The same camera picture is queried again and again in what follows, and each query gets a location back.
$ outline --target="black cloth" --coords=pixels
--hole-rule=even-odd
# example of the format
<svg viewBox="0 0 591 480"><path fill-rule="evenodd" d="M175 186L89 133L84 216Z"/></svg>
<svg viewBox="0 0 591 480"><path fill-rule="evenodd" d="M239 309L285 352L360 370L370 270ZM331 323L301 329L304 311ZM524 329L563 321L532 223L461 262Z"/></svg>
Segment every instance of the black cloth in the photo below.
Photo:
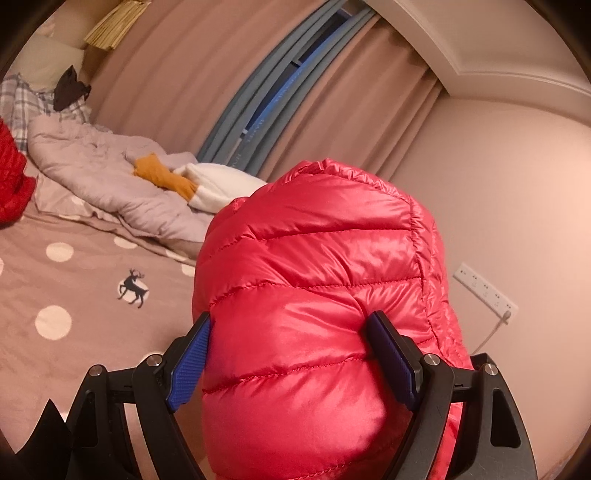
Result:
<svg viewBox="0 0 591 480"><path fill-rule="evenodd" d="M61 112L76 102L78 98L84 95L84 100L88 98L91 90L90 85L85 85L78 81L78 74L74 65L70 66L57 82L55 97L53 100L53 109Z"/></svg>

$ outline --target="power strip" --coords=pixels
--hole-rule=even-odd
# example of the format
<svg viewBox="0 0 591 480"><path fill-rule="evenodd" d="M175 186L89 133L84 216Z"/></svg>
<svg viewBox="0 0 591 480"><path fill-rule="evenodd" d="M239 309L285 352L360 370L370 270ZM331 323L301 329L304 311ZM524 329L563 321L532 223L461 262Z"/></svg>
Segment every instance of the power strip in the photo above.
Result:
<svg viewBox="0 0 591 480"><path fill-rule="evenodd" d="M476 295L500 319L505 318L505 323L511 322L517 315L519 311L517 305L465 263L460 265L460 268L453 274L453 278Z"/></svg>

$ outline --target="white cable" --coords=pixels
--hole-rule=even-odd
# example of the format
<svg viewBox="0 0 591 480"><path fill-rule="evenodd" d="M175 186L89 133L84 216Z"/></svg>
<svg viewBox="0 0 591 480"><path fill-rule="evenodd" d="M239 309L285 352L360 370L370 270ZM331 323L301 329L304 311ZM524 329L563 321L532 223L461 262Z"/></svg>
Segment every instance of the white cable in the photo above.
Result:
<svg viewBox="0 0 591 480"><path fill-rule="evenodd" d="M480 345L478 345L476 350L474 350L471 353L471 355L476 355L486 345L488 340L490 340L492 338L492 336L499 330L499 328L501 328L501 325L503 325L504 323L507 323L507 320L509 320L510 317L511 317L511 312L509 310L507 310L505 312L505 314L503 315L503 318L501 320L499 320L499 322L492 329L492 332L490 333L490 335L488 337L486 337Z"/></svg>

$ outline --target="black clamp arm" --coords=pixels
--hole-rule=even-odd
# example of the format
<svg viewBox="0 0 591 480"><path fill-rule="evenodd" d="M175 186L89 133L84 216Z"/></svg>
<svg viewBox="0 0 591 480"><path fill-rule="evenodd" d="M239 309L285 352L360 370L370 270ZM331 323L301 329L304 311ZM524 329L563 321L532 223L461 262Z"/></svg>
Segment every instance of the black clamp arm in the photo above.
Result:
<svg viewBox="0 0 591 480"><path fill-rule="evenodd" d="M463 403L449 480L536 480L534 458L515 401L494 362L472 357L475 371L423 355L383 312L367 337L399 402L413 412L402 445L382 480L427 480L451 403ZM14 453L0 433L0 473L7 480L141 480L125 418L135 403L160 480L204 480L174 418L203 371L210 331L204 313L164 355L136 368L91 367L66 424L48 402L31 438Z"/></svg>

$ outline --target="red puffer jacket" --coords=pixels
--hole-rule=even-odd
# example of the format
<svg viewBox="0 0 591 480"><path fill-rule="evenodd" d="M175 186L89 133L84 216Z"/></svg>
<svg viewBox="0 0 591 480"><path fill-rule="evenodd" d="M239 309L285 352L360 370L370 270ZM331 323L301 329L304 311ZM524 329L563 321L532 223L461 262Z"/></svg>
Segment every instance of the red puffer jacket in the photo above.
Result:
<svg viewBox="0 0 591 480"><path fill-rule="evenodd" d="M18 220L35 191L35 179L23 173L26 165L27 159L0 119L0 223Z"/></svg>
<svg viewBox="0 0 591 480"><path fill-rule="evenodd" d="M218 479L379 480L410 418L363 339L383 310L423 352L471 368L433 218L332 160L301 163L213 220L193 313L213 327L203 434ZM432 479L450 462L452 406Z"/></svg>

